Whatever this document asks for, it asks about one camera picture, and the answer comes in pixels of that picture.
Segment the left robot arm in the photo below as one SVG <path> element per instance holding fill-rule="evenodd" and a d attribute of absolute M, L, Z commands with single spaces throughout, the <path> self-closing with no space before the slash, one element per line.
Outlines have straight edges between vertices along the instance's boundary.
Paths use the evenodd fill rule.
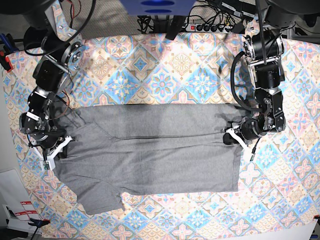
<path fill-rule="evenodd" d="M 282 67 L 284 44 L 282 32 L 293 27 L 296 16 L 320 12 L 318 0 L 257 0 L 259 33 L 245 36 L 243 51 L 238 53 L 231 65 L 230 86 L 235 101 L 245 110 L 258 113 L 257 117 L 245 117 L 223 129 L 223 143 L 239 144 L 244 149 L 247 143 L 260 139 L 269 132 L 279 133 L 286 128 L 283 111 L 283 94 L 279 88 L 285 80 Z M 235 70 L 244 57 L 249 76 L 254 82 L 254 99 L 257 107 L 241 100 L 235 89 Z"/>

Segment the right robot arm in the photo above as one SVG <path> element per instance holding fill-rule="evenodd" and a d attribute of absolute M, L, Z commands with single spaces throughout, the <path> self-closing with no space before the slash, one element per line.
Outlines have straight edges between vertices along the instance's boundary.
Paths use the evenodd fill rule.
<path fill-rule="evenodd" d="M 42 149 L 39 157 L 44 164 L 54 163 L 55 157 L 67 156 L 67 145 L 75 141 L 75 137 L 67 135 L 65 129 L 56 122 L 55 99 L 62 85 L 71 76 L 71 70 L 78 65 L 82 57 L 83 45 L 74 41 L 91 19 L 96 1 L 82 26 L 67 40 L 58 37 L 54 17 L 53 0 L 2 0 L 0 12 L 3 15 L 22 15 L 30 27 L 23 37 L 24 52 L 29 56 L 35 54 L 31 49 L 39 47 L 41 58 L 33 72 L 36 87 L 27 99 L 29 107 L 19 118 L 19 129 L 35 142 L 29 147 L 35 151 Z"/>

